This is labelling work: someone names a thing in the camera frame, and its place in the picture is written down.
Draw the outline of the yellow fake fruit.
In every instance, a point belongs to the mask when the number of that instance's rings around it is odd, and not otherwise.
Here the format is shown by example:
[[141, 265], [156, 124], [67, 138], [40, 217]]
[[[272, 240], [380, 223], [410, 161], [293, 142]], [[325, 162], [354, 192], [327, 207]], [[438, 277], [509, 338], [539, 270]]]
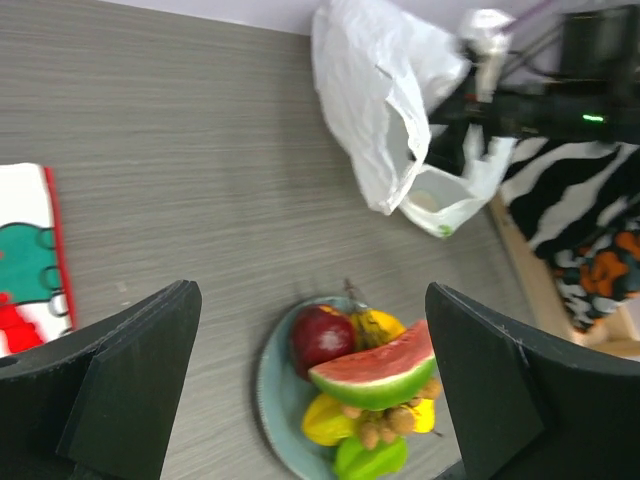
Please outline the yellow fake fruit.
[[436, 433], [436, 409], [432, 399], [418, 398], [406, 405], [413, 418], [413, 433]]

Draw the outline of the fake watermelon slice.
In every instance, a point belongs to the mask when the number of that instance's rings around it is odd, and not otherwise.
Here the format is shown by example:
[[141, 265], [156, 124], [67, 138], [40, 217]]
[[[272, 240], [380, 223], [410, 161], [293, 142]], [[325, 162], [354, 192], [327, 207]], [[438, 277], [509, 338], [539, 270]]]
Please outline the fake watermelon slice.
[[385, 345], [314, 366], [309, 376], [342, 404], [379, 411], [415, 397], [435, 366], [428, 324], [422, 319]]

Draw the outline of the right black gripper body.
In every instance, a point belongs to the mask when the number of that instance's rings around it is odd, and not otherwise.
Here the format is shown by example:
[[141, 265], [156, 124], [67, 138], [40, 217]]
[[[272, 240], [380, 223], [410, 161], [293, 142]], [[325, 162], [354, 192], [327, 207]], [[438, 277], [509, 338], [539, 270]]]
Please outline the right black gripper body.
[[471, 126], [480, 127], [480, 158], [489, 153], [494, 137], [522, 136], [522, 114], [528, 94], [523, 87], [499, 87], [489, 101], [481, 101], [473, 80], [464, 80], [429, 115], [432, 125], [445, 130], [429, 146], [429, 165], [440, 170], [464, 170], [463, 143]]

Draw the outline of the colourful rainbow cartoon cloth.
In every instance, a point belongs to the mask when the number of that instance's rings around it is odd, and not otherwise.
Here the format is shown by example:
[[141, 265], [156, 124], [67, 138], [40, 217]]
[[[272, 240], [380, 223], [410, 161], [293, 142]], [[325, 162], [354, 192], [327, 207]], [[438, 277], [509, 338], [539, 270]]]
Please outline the colourful rainbow cartoon cloth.
[[1, 167], [1, 355], [56, 340], [76, 327], [53, 170]]

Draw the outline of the brown fake longan bunch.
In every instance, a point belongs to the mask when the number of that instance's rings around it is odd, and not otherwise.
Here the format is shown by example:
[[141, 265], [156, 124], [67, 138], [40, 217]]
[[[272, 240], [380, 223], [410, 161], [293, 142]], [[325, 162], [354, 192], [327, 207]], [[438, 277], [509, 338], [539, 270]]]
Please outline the brown fake longan bunch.
[[[431, 378], [418, 394], [407, 402], [379, 411], [341, 405], [342, 412], [357, 422], [356, 436], [365, 449], [372, 450], [381, 442], [390, 444], [397, 437], [406, 437], [413, 434], [413, 418], [406, 405], [418, 398], [436, 401], [442, 392], [443, 387], [440, 380]], [[436, 428], [435, 431], [436, 433], [432, 434], [442, 437], [442, 434]]]

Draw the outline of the green fake starfruit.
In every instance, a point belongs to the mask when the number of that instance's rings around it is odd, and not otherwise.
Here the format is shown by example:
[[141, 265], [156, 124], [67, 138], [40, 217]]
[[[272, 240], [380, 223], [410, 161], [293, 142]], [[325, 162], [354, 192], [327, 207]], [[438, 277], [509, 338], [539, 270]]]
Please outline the green fake starfruit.
[[372, 450], [365, 449], [358, 438], [349, 437], [337, 448], [333, 471], [338, 479], [378, 479], [399, 472], [408, 456], [408, 445], [402, 437], [390, 444], [381, 442]]

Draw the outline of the grey-blue round plate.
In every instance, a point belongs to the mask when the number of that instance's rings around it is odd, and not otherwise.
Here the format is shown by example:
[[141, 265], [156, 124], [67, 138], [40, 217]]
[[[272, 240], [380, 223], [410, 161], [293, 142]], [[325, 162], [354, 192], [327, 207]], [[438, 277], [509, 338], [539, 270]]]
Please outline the grey-blue round plate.
[[262, 431], [274, 456], [299, 479], [330, 480], [335, 449], [314, 444], [302, 433], [307, 407], [319, 390], [295, 372], [289, 359], [289, 331], [299, 311], [326, 304], [349, 313], [356, 302], [344, 295], [313, 297], [286, 310], [264, 343], [255, 379]]

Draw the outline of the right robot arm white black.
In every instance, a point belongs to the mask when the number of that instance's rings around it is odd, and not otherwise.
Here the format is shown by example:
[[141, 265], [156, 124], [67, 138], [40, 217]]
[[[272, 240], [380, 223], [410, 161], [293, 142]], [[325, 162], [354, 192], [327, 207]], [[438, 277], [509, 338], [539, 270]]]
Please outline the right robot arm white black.
[[515, 86], [482, 82], [499, 67], [465, 40], [470, 70], [432, 113], [444, 126], [432, 140], [426, 164], [455, 176], [466, 163], [463, 142], [480, 129], [480, 153], [498, 138], [546, 137], [567, 142], [639, 141], [639, 7], [636, 4], [563, 15], [559, 64], [540, 81]]

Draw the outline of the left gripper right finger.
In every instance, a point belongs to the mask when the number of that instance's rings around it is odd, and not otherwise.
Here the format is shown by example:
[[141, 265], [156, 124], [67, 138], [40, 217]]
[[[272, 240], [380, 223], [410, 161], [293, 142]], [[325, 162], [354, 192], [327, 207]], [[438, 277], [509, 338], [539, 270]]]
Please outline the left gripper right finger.
[[639, 364], [438, 283], [425, 313], [460, 460], [442, 479], [636, 479]]

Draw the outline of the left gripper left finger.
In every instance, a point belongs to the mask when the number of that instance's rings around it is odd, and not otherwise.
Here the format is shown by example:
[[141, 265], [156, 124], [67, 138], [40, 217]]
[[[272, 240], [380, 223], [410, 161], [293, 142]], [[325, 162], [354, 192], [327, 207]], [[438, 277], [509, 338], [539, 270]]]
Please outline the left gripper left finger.
[[159, 478], [201, 307], [198, 284], [177, 281], [2, 358], [2, 478]]

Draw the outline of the yellow fake lemon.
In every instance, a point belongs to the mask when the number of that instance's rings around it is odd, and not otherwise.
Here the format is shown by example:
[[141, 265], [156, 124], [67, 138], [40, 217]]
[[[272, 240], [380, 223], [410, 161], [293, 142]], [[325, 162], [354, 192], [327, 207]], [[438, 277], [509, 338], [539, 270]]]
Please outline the yellow fake lemon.
[[406, 331], [394, 316], [369, 308], [353, 312], [350, 321], [355, 328], [358, 351], [387, 344]]

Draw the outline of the white plastic bag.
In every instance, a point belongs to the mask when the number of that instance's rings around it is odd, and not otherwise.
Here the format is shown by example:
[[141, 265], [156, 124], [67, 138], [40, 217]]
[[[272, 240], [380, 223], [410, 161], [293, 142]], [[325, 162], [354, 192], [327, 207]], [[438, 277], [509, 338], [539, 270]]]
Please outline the white plastic bag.
[[496, 194], [514, 138], [498, 138], [480, 158], [480, 129], [463, 143], [459, 176], [425, 162], [429, 115], [461, 84], [465, 41], [388, 1], [326, 1], [312, 21], [314, 86], [325, 122], [351, 160], [368, 207], [402, 212], [445, 238]]

